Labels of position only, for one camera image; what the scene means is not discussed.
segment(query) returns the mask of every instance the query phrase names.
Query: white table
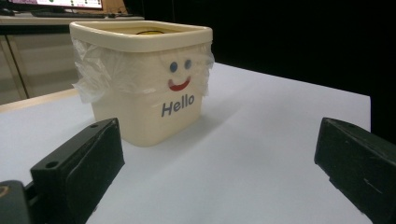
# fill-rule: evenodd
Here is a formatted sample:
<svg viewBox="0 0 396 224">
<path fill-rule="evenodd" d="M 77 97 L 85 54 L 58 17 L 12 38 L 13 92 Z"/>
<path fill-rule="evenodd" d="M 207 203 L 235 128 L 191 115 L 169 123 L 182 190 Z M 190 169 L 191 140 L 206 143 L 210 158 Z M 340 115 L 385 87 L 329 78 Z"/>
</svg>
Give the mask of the white table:
<svg viewBox="0 0 396 224">
<path fill-rule="evenodd" d="M 372 223 L 314 164 L 323 117 L 370 130 L 370 98 L 215 63 L 200 119 L 126 164 L 88 223 Z M 79 96 L 0 114 L 0 181 L 94 123 Z"/>
</svg>

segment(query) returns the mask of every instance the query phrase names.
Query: drawn smile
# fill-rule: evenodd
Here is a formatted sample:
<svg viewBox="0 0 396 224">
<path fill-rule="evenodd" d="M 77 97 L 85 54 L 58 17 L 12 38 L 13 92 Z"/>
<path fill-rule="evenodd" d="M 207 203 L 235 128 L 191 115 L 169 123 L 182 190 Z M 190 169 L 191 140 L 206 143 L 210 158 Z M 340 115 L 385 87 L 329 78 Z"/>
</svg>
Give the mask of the drawn smile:
<svg viewBox="0 0 396 224">
<path fill-rule="evenodd" d="M 185 82 L 183 82 L 180 85 L 175 85 L 173 80 L 169 79 L 169 81 L 168 81 L 169 89 L 171 89 L 171 91 L 182 91 L 182 90 L 184 90 L 184 88 L 186 88 L 189 85 L 190 80 L 191 80 L 191 77 L 187 77 Z"/>
</svg>

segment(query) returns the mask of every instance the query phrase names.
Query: cream plastic container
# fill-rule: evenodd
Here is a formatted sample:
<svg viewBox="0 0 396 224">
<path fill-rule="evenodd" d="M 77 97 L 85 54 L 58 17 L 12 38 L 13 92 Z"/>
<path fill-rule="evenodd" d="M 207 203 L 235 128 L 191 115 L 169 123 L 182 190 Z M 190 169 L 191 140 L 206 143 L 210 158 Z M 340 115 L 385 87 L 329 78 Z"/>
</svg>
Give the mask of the cream plastic container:
<svg viewBox="0 0 396 224">
<path fill-rule="evenodd" d="M 207 94 L 212 29 L 160 21 L 70 24 L 82 102 L 118 118 L 121 137 L 154 146 L 194 123 Z"/>
</svg>

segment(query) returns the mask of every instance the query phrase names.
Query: drawn eye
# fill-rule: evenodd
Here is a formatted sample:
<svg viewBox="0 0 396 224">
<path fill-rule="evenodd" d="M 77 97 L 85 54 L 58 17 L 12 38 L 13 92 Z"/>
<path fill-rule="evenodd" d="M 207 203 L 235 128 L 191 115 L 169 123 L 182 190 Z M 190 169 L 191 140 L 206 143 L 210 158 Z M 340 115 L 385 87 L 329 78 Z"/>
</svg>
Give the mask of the drawn eye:
<svg viewBox="0 0 396 224">
<path fill-rule="evenodd" d="M 171 65 L 169 66 L 169 69 L 171 70 L 172 73 L 175 73 L 177 70 L 177 63 L 172 62 Z"/>
<path fill-rule="evenodd" d="M 191 60 L 188 59 L 186 62 L 184 62 L 184 68 L 190 69 L 191 68 Z"/>
</svg>

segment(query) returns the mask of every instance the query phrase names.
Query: cabinet door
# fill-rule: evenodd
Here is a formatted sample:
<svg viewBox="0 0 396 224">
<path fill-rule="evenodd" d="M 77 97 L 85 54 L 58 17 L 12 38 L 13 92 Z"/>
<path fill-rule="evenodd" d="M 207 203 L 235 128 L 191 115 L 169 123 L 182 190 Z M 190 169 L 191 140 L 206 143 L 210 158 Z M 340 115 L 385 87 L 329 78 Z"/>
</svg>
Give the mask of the cabinet door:
<svg viewBox="0 0 396 224">
<path fill-rule="evenodd" d="M 0 36 L 0 105 L 26 99 L 6 38 Z"/>
<path fill-rule="evenodd" d="M 70 34 L 8 37 L 28 97 L 72 89 L 78 81 Z"/>
</svg>

